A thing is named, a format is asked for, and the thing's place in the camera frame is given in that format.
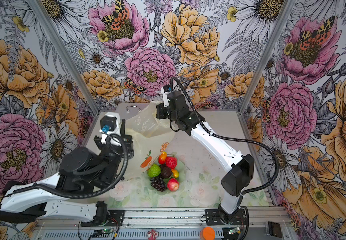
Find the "translucent yellow plastic bag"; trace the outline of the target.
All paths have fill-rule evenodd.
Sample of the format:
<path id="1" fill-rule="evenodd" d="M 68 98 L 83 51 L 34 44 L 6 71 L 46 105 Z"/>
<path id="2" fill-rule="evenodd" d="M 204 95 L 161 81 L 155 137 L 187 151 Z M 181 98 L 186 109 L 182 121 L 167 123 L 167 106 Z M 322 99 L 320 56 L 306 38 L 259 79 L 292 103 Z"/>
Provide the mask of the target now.
<path id="1" fill-rule="evenodd" d="M 125 133 L 133 137 L 134 156 L 128 162 L 125 180 L 140 177 L 146 172 L 175 136 L 170 120 L 156 118 L 160 103 L 150 102 L 137 115 L 126 120 Z"/>

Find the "crinkled red fruit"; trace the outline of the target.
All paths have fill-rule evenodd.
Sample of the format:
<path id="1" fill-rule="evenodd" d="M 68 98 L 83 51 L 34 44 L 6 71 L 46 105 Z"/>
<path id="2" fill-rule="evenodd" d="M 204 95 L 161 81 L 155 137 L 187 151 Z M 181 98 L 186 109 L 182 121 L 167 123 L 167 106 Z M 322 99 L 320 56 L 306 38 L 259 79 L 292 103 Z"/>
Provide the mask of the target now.
<path id="1" fill-rule="evenodd" d="M 178 160 L 175 157 L 167 157 L 165 160 L 165 165 L 170 169 L 175 169 L 178 164 Z"/>

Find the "light green wavy plate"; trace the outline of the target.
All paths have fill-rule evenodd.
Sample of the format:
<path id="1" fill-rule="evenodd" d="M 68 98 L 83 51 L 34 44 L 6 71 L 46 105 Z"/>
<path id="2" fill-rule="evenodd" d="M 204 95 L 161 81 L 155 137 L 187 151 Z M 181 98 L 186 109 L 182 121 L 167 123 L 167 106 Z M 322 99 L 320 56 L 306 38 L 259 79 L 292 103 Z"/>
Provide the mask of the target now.
<path id="1" fill-rule="evenodd" d="M 174 193 L 184 187 L 186 168 L 174 156 L 159 159 L 146 171 L 147 187 L 159 194 Z"/>

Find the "red pink apple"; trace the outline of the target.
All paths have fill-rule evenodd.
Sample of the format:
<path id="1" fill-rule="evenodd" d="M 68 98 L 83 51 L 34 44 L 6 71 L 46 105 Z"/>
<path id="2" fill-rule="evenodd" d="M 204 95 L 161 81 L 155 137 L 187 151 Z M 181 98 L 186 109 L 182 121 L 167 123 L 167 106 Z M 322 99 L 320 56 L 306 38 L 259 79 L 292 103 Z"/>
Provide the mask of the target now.
<path id="1" fill-rule="evenodd" d="M 177 179 L 170 179 L 167 183 L 167 187 L 171 192 L 175 192 L 179 189 L 180 184 Z"/>

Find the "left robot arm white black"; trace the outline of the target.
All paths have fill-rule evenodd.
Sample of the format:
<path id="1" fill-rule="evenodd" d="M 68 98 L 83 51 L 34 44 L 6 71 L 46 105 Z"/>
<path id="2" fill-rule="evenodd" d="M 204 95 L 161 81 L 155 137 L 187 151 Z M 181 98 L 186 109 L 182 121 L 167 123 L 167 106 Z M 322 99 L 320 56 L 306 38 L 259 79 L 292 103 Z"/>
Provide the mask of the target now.
<path id="1" fill-rule="evenodd" d="M 54 175 L 31 183 L 10 181 L 0 202 L 0 221 L 23 224 L 46 218 L 79 220 L 86 226 L 102 226 L 109 219 L 108 205 L 78 200 L 98 197 L 123 180 L 129 160 L 134 156 L 130 135 L 110 134 L 101 143 L 99 155 L 86 147 L 66 154 Z"/>

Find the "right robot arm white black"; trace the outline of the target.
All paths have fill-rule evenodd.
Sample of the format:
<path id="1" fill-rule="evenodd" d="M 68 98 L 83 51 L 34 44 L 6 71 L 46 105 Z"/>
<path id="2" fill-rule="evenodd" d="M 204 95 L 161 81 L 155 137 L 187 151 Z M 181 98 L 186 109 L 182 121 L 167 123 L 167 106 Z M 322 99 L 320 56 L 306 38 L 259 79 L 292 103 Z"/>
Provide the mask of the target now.
<path id="1" fill-rule="evenodd" d="M 254 159 L 243 155 L 224 140 L 217 138 L 216 133 L 205 118 L 189 107 L 171 108 L 163 103 L 158 104 L 156 117 L 176 123 L 180 131 L 200 142 L 221 164 L 226 175 L 221 179 L 225 190 L 220 203 L 219 218 L 225 225 L 230 225 L 239 213 L 243 200 L 242 191 L 250 184 L 254 176 Z"/>

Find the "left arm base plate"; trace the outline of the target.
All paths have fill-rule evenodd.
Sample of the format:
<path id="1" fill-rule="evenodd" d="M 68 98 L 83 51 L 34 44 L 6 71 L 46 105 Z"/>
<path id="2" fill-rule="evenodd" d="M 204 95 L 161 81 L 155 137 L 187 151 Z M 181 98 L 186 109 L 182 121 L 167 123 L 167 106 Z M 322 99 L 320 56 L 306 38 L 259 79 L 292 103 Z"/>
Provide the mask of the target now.
<path id="1" fill-rule="evenodd" d="M 103 219 L 80 223 L 81 227 L 121 227 L 125 218 L 125 210 L 107 210 Z"/>

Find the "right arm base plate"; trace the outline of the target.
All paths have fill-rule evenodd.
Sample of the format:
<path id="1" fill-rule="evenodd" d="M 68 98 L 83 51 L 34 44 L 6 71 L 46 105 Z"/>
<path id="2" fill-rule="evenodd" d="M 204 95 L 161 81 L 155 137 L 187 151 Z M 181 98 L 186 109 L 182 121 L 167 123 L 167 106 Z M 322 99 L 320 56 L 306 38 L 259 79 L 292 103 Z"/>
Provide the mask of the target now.
<path id="1" fill-rule="evenodd" d="M 237 209 L 232 214 L 227 214 L 220 209 L 205 209 L 205 218 L 208 226 L 246 226 L 247 213 Z"/>

